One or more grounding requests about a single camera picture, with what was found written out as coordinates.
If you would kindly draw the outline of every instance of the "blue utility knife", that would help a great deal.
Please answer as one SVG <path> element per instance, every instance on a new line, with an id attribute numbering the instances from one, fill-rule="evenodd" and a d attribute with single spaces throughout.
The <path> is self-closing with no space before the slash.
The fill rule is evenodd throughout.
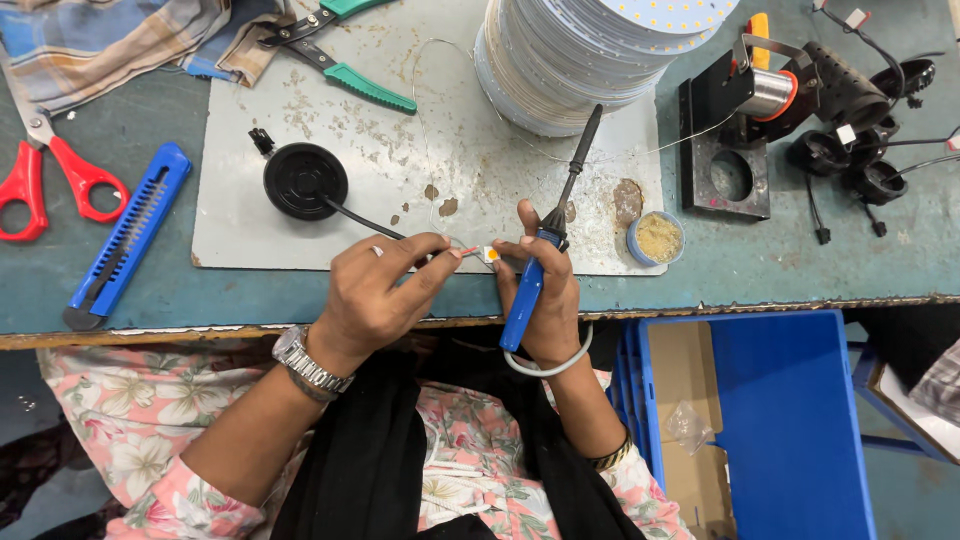
<path id="1" fill-rule="evenodd" d="M 127 208 L 63 310 L 68 327 L 86 331 L 104 325 L 192 166 L 175 142 L 164 143 L 156 151 Z"/>

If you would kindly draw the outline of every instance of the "solder wire spool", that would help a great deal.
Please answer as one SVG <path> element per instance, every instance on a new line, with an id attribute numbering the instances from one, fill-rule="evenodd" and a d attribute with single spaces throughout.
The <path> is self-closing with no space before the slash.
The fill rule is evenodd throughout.
<path id="1" fill-rule="evenodd" d="M 796 96 L 796 75 L 754 68 L 754 95 L 737 111 L 753 116 L 757 122 L 769 122 L 783 114 Z"/>
<path id="2" fill-rule="evenodd" d="M 474 64 L 496 109 L 538 135 L 580 133 L 596 104 L 650 91 L 736 1 L 491 0 Z"/>

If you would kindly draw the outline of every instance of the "silver wristwatch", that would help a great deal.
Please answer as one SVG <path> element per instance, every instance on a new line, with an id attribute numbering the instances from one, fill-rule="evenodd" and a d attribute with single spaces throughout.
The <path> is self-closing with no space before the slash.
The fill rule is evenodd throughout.
<path id="1" fill-rule="evenodd" d="M 274 358 L 299 373 L 307 382 L 321 390 L 342 394 L 353 382 L 356 375 L 352 374 L 344 379 L 317 365 L 317 362 L 310 358 L 303 346 L 305 336 L 306 327 L 303 325 L 294 326 L 284 332 L 274 345 Z"/>

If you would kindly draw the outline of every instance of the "white drawstring cord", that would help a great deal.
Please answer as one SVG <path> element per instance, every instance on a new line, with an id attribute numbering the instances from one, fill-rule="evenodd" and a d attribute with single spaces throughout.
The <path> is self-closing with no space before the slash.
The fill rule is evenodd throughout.
<path id="1" fill-rule="evenodd" d="M 584 340 L 584 344 L 582 347 L 580 347 L 580 350 L 577 351 L 577 353 L 573 355 L 570 358 L 570 360 L 567 360 L 566 362 L 560 364 L 559 366 L 553 369 L 541 370 L 541 369 L 531 369 L 528 367 L 523 367 L 520 364 L 516 363 L 514 354 L 511 353 L 510 351 L 507 351 L 506 349 L 503 350 L 503 358 L 507 360 L 507 364 L 509 364 L 510 367 L 514 368 L 515 370 L 522 373 L 523 375 L 529 375 L 530 377 L 540 377 L 540 378 L 552 377 L 554 375 L 557 375 L 558 373 L 562 373 L 566 371 L 570 366 L 577 363 L 577 360 L 579 360 L 581 357 L 583 357 L 583 355 L 587 353 L 587 349 L 590 348 L 590 343 L 592 342 L 593 342 L 593 323 L 590 323 L 589 328 L 587 328 L 587 339 Z"/>
<path id="2" fill-rule="evenodd" d="M 440 430 L 431 425 L 429 422 L 423 422 L 425 426 L 430 428 L 433 431 L 433 451 L 430 453 L 430 458 L 426 460 L 426 463 L 423 464 L 424 471 L 423 477 L 426 478 L 435 478 L 443 479 L 445 481 L 460 484 L 471 489 L 478 489 L 482 492 L 486 492 L 487 488 L 480 485 L 477 482 L 467 480 L 465 478 L 479 479 L 484 475 L 482 472 L 478 471 L 476 467 L 467 465 L 464 463 L 457 463 L 456 461 L 437 461 L 437 452 L 440 450 Z M 436 469 L 427 471 L 426 467 L 439 467 L 446 469 L 445 471 L 438 471 Z M 439 506 L 440 508 L 446 508 L 446 512 L 436 512 L 427 516 L 427 519 L 437 523 L 439 520 L 445 520 L 447 518 L 453 518 L 456 516 L 468 516 L 469 514 L 476 514 L 479 512 L 485 512 L 491 509 L 489 504 L 476 504 L 474 506 L 458 506 L 450 501 L 445 501 L 439 497 L 433 495 L 428 495 L 426 493 L 420 494 L 420 500 L 425 503 L 431 503 Z"/>

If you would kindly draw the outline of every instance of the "gray work mat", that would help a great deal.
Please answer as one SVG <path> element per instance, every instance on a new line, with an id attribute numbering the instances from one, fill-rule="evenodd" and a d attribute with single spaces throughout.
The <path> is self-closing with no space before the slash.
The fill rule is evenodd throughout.
<path id="1" fill-rule="evenodd" d="M 266 163 L 247 132 L 265 129 L 277 146 L 312 142 L 349 176 L 345 206 L 403 234 L 440 231 L 469 247 L 516 240 L 516 203 L 528 197 L 545 215 L 556 206 L 578 137 L 537 139 L 501 120 L 480 89 L 470 51 L 485 0 L 396 2 L 312 36 L 337 61 L 411 97 L 418 53 L 419 116 L 354 96 L 286 52 L 254 88 L 213 81 L 206 123 L 193 260 L 197 266 L 328 270 L 330 261 L 372 231 L 334 215 L 319 222 L 275 209 L 263 188 Z M 308 12 L 295 6 L 298 16 Z M 433 178 L 427 166 L 427 145 Z M 531 144 L 524 142 L 522 136 Z M 605 117 L 571 195 L 567 223 L 577 274 L 658 275 L 627 251 L 624 234 L 639 210 L 662 210 L 654 96 Z M 436 189 L 434 200 L 425 195 Z M 460 272 L 490 270 L 468 258 Z"/>

